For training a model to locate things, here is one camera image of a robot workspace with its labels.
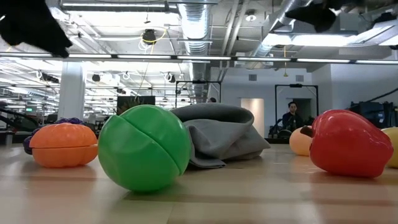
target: gray cloth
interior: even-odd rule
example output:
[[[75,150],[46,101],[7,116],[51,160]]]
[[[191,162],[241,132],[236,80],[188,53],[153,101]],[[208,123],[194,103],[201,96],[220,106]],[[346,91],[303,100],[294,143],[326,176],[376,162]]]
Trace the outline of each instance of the gray cloth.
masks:
[[[220,168],[223,160],[253,159],[268,142],[252,126],[253,114],[237,106],[200,103],[171,110],[189,130],[190,163],[202,168]]]

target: ceiling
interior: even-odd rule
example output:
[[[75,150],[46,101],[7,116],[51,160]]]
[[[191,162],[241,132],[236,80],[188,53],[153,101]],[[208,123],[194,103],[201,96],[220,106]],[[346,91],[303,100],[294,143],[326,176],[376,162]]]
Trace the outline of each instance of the ceiling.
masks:
[[[231,15],[234,1],[220,0],[218,4],[211,7],[210,26],[210,55],[220,55],[224,37],[227,31],[228,20],[238,17],[238,13]],[[262,27],[266,16],[280,9],[281,0],[252,0],[247,9],[255,10],[255,21],[243,19],[238,40],[234,43],[232,54],[237,52],[252,52],[263,40]],[[181,28],[179,15],[163,12],[70,12],[70,17],[58,18],[65,33],[73,42],[69,49],[74,54],[186,54],[184,33]],[[155,35],[160,40],[152,47],[143,49],[140,45],[141,35],[146,29],[154,29]],[[10,47],[0,40],[0,52],[42,52],[33,46],[21,44]],[[388,46],[369,47],[306,47],[287,45],[284,48],[274,47],[271,52],[275,57],[304,57],[304,58],[385,58],[391,51]],[[116,107],[115,96],[119,95],[112,86],[121,88],[129,87],[131,95],[158,96],[157,103],[166,108],[174,107],[175,84],[165,80],[166,74],[175,75],[176,80],[189,81],[189,63],[145,63],[145,62],[84,62],[88,72],[87,86],[92,87],[86,91],[86,100],[95,101],[86,103],[87,114],[97,109],[98,112],[109,114]],[[274,63],[273,68],[285,67],[285,63]],[[313,64],[288,63],[289,68],[313,69]],[[0,85],[35,85],[21,89],[35,91],[40,94],[24,94],[24,91],[3,93],[3,101],[9,105],[21,105],[30,101],[40,101],[42,106],[52,108],[49,113],[56,111],[57,98],[59,97],[59,85],[40,81],[38,71],[42,71],[61,79],[62,62],[55,60],[24,60],[0,58]],[[94,82],[92,76],[101,75],[100,82]],[[178,106],[191,103],[191,84],[186,85],[187,91],[179,96]],[[14,101],[5,99],[7,97],[20,97],[34,100]]]

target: white column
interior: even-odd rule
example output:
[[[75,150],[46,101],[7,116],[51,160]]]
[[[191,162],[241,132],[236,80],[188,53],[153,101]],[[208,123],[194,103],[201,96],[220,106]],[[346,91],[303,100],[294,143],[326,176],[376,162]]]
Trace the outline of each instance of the white column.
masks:
[[[81,62],[64,62],[62,65],[58,119],[83,120],[86,73]]]

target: table surface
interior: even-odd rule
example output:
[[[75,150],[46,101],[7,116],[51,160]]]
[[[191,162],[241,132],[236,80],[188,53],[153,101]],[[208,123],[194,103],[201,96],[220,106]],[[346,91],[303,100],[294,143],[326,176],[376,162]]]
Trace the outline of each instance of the table surface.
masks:
[[[336,177],[288,146],[251,161],[190,170],[168,189],[139,195],[107,178],[98,160],[45,169],[22,148],[0,149],[4,224],[398,223],[398,170],[375,180]]]

